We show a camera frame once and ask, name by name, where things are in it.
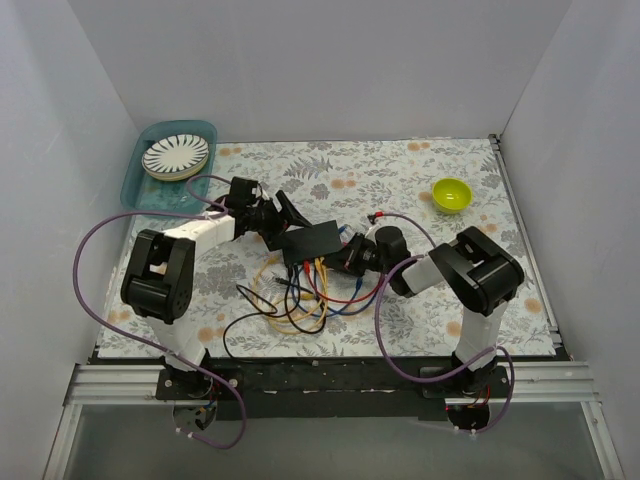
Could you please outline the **black network switch box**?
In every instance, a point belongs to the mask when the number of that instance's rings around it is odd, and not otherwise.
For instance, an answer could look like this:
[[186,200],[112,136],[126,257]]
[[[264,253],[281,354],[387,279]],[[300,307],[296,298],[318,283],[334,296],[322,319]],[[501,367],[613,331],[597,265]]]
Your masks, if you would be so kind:
[[281,250],[287,267],[338,252],[343,247],[335,220],[286,232]]

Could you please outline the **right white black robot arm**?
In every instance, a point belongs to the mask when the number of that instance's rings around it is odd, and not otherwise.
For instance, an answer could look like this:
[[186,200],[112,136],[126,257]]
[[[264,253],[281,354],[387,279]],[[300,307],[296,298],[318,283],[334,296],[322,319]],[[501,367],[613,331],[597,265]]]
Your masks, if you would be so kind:
[[524,282],[517,260],[476,227],[469,227],[422,258],[411,257],[400,228],[384,226],[356,234],[324,264],[361,277],[368,270],[384,275],[393,291],[413,297],[442,282],[463,305],[461,334],[451,368],[431,377],[444,390],[475,397],[489,384],[496,368],[502,316]]

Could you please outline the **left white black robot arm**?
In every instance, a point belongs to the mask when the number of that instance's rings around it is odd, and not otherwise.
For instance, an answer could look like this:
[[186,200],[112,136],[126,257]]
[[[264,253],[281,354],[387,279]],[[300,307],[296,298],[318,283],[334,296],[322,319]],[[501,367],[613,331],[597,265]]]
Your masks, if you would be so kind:
[[256,186],[247,193],[221,197],[200,217],[178,227],[137,234],[121,300],[151,327],[165,349],[166,368],[182,371],[178,387],[188,398],[203,399],[213,386],[211,373],[200,367],[207,349],[197,328],[184,318],[193,296],[197,260],[247,232],[259,234],[274,250],[289,227],[310,225],[283,191],[272,199]]

